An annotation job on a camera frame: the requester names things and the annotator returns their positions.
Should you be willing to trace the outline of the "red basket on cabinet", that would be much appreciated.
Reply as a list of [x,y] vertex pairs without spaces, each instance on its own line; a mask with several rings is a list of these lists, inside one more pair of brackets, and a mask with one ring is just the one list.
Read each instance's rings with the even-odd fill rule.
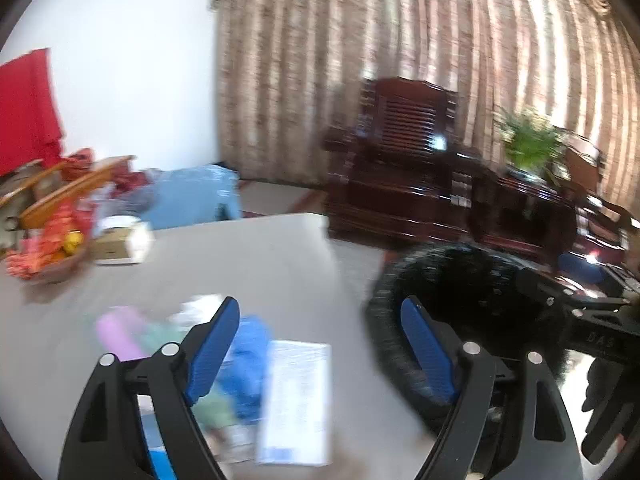
[[91,171],[93,163],[93,150],[83,148],[63,159],[63,166],[60,169],[61,177],[65,182],[77,180]]

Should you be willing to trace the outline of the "crumpled white tissue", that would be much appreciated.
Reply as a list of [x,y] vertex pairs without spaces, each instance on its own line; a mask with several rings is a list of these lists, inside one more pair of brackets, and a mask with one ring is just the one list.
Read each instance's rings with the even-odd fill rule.
[[172,314],[168,320],[172,324],[187,330],[194,325],[208,323],[216,314],[224,296],[221,294],[193,296],[180,307],[180,310]]

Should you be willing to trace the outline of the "tissue box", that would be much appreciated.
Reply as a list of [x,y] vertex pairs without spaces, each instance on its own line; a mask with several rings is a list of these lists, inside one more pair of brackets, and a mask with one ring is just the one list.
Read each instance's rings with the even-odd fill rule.
[[149,223],[138,217],[106,217],[91,242],[91,258],[99,266],[139,264],[149,255],[154,240]]

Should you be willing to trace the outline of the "dark wooden side table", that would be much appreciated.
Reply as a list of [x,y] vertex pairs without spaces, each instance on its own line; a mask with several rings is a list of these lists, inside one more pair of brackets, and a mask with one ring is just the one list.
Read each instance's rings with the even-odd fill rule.
[[570,194],[491,170],[473,184],[468,225],[477,242],[552,268],[577,237]]

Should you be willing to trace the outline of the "wooden tv cabinet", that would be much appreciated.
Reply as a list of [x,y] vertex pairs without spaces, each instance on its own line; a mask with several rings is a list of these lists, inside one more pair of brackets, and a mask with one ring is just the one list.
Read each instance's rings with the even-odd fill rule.
[[41,229],[64,200],[74,200],[111,182],[113,171],[130,168],[134,156],[113,156],[97,162],[83,177],[65,182],[60,173],[63,157],[49,168],[34,160],[9,177],[1,179],[1,257],[30,231]]

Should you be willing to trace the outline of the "floral beige curtain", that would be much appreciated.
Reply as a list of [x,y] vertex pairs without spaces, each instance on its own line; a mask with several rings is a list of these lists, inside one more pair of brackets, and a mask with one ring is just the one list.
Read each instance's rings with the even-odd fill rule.
[[329,126],[363,81],[458,97],[454,133],[503,162],[500,110],[536,110],[605,154],[608,200],[639,205],[639,22],[616,0],[213,0],[222,159],[246,178],[326,178]]

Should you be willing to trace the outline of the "potted green plant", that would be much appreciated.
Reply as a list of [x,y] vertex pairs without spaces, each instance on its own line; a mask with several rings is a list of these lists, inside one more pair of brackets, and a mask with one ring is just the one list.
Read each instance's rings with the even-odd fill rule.
[[550,181],[563,145],[563,130],[531,106],[519,112],[500,108],[495,124],[502,137],[506,172],[529,182]]

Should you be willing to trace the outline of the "grey tablecloth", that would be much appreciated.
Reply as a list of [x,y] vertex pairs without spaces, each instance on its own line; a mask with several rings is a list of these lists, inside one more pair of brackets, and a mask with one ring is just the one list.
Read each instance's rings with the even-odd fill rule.
[[94,321],[112,307],[163,320],[219,294],[273,337],[332,348],[332,451],[323,468],[234,464],[237,479],[412,479],[433,440],[376,366],[362,307],[381,249],[330,240],[318,214],[157,233],[136,266],[82,266],[60,284],[1,280],[1,417],[40,477],[58,472],[66,430],[101,355]]

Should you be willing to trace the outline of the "red cloth over television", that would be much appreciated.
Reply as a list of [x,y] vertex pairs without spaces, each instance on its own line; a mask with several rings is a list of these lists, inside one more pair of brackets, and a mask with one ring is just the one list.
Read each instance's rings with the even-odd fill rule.
[[49,74],[49,49],[32,50],[1,66],[0,172],[62,159],[62,128]]

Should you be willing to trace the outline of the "green rubber glove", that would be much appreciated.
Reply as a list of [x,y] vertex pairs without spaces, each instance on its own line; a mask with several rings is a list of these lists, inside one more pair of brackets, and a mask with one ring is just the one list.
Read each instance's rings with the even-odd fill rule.
[[[152,354],[163,344],[181,342],[193,326],[193,323],[179,324],[171,320],[147,322],[137,336],[137,343],[144,351]],[[199,398],[191,406],[191,410],[198,424],[206,429],[220,429],[238,423],[231,396],[222,390],[216,380],[209,393]]]

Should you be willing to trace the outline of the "snack basket with red packets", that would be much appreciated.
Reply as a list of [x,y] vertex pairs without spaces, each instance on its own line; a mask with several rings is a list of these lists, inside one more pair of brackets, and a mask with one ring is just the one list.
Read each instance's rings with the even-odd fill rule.
[[34,237],[6,256],[6,273],[22,281],[62,278],[88,255],[96,220],[93,200],[64,200]]

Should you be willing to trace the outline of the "black wicker trash bin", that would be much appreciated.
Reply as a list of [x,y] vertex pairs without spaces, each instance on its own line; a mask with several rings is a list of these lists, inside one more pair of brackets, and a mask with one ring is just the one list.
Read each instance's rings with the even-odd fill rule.
[[562,382],[568,352],[560,343],[562,311],[528,298],[516,278],[538,264],[473,244],[426,244],[387,263],[372,287],[363,316],[378,367],[431,432],[449,410],[436,399],[400,324],[402,302],[415,296],[436,322],[451,326],[499,358],[537,351]]

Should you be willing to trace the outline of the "blue tube with white cap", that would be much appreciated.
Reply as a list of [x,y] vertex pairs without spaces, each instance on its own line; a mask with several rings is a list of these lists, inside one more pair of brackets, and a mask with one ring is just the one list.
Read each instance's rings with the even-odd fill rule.
[[164,448],[152,448],[152,450],[149,450],[149,454],[157,480],[177,480]]

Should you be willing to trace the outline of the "red apples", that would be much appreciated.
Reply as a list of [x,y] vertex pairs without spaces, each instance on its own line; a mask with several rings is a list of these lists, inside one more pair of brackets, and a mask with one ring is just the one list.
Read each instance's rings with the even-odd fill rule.
[[118,167],[113,171],[112,182],[114,188],[111,198],[122,196],[150,183],[144,172],[131,171],[127,166]]

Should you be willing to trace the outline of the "white medicine box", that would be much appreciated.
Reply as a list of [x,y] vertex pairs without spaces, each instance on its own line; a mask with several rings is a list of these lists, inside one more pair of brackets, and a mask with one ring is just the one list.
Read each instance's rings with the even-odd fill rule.
[[258,464],[329,465],[331,367],[328,344],[270,342],[256,437]]

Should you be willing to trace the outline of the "blue plastic bag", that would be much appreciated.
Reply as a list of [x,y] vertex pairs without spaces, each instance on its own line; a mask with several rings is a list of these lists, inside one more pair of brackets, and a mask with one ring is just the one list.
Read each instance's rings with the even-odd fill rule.
[[270,342],[270,330],[261,318],[256,315],[241,318],[216,377],[217,387],[243,424],[257,422],[260,416]]

